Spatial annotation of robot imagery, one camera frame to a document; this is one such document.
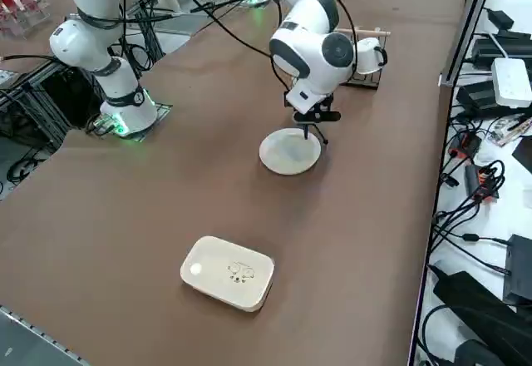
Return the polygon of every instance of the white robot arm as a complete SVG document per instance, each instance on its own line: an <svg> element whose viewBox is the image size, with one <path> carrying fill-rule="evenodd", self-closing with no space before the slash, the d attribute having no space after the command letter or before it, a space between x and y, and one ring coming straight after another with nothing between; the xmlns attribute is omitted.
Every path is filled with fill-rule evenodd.
<svg viewBox="0 0 532 366"><path fill-rule="evenodd" d="M64 22L50 44L66 64L94 74L106 94L102 113L116 121L119 136L127 136L149 128L157 113L128 61L107 52L121 36L120 1L74 0L81 19ZM346 37L333 32L339 19L334 0L287 1L293 7L269 49L274 62L296 78L286 99L306 114L351 76L355 52Z"/></svg>

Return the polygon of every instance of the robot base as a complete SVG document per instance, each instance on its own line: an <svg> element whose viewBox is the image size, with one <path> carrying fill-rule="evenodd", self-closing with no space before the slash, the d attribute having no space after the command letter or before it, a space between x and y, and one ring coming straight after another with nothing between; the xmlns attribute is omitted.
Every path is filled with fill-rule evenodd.
<svg viewBox="0 0 532 366"><path fill-rule="evenodd" d="M259 148L260 160L272 172L280 175L299 175L318 162L322 146L318 138L308 133L305 140L302 129L289 128L275 131L266 137Z"/></svg>
<svg viewBox="0 0 532 366"><path fill-rule="evenodd" d="M104 102L100 112L111 117L116 125L114 132L120 137L145 131L157 121L157 106L146 91L141 106L112 106Z"/></svg>

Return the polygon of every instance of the electronic device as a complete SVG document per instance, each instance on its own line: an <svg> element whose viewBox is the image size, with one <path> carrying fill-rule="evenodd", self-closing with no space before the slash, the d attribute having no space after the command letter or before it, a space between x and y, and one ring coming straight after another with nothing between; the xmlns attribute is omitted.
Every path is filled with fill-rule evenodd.
<svg viewBox="0 0 532 366"><path fill-rule="evenodd" d="M529 39L497 38L509 58L520 58L527 67L532 65L532 41ZM502 57L500 49L490 38L477 39L473 43L471 62L481 70L490 70L496 58Z"/></svg>
<svg viewBox="0 0 532 366"><path fill-rule="evenodd" d="M50 45L61 61L92 73L106 95L101 112L120 123L127 136L153 125L157 112L129 62L107 51L122 34L121 1L74 0L79 18L62 23ZM215 0L193 1L199 6L199 1ZM357 58L353 43L333 32L339 22L335 0L286 1L292 9L271 37L269 51L275 64L294 78L285 98L305 114L349 80Z"/></svg>
<svg viewBox="0 0 532 366"><path fill-rule="evenodd" d="M181 265L181 279L198 291L254 312L272 285L274 262L240 245L213 236L199 239Z"/></svg>
<svg viewBox="0 0 532 366"><path fill-rule="evenodd" d="M485 202L499 198L499 191L493 190L496 185L495 180L482 173L482 166L466 165L464 173L467 195L475 194L475 197L484 198Z"/></svg>
<svg viewBox="0 0 532 366"><path fill-rule="evenodd" d="M499 39L524 39L524 40L530 40L531 37L532 37L532 35L530 33L505 31L503 29L499 30L499 32L495 35L495 38L497 40L499 40Z"/></svg>
<svg viewBox="0 0 532 366"><path fill-rule="evenodd" d="M483 343L468 339L456 349L455 366L506 366Z"/></svg>
<svg viewBox="0 0 532 366"><path fill-rule="evenodd" d="M490 119L520 113L532 115L532 106L526 109L500 106L495 100L493 81L477 82L464 85L458 89L456 100L464 107L457 119Z"/></svg>
<svg viewBox="0 0 532 366"><path fill-rule="evenodd" d="M506 269L503 298L512 304L529 304L532 301L532 240L520 235L512 235L511 245L506 250Z"/></svg>
<svg viewBox="0 0 532 366"><path fill-rule="evenodd" d="M486 9L488 19L499 29L510 30L514 26L514 20L502 10Z"/></svg>
<svg viewBox="0 0 532 366"><path fill-rule="evenodd" d="M532 88L525 62L515 58L496 58L491 65L495 101L500 106L526 108L532 104Z"/></svg>
<svg viewBox="0 0 532 366"><path fill-rule="evenodd" d="M463 131L457 134L449 145L449 154L455 153L460 159L475 158L482 140L473 132Z"/></svg>
<svg viewBox="0 0 532 366"><path fill-rule="evenodd" d="M532 325L465 271L446 274L429 266L438 281L434 294L505 365L532 365Z"/></svg>

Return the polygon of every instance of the brown tabletop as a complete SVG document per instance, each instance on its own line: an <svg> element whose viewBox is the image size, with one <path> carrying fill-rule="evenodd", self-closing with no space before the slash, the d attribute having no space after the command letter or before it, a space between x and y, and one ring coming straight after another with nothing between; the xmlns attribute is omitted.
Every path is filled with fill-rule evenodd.
<svg viewBox="0 0 532 366"><path fill-rule="evenodd" d="M404 364L462 0L345 3L357 25L392 31L390 64L378 91L337 91L343 118L323 127L313 170L261 166L261 140L291 126L282 87L212 26L143 78L174 105L145 143L72 132L2 203L0 304L94 365ZM224 21L266 48L276 12ZM260 312L181 283L203 235L275 259Z"/></svg>

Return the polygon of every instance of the white plate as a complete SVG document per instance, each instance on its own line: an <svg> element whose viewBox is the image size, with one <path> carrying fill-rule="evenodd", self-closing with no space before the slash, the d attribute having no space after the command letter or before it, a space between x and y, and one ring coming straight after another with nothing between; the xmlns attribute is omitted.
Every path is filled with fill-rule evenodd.
<svg viewBox="0 0 532 366"><path fill-rule="evenodd" d="M322 146L318 138L303 129L288 128L275 131L266 137L259 148L264 166L280 175L298 175L308 171L318 162Z"/></svg>

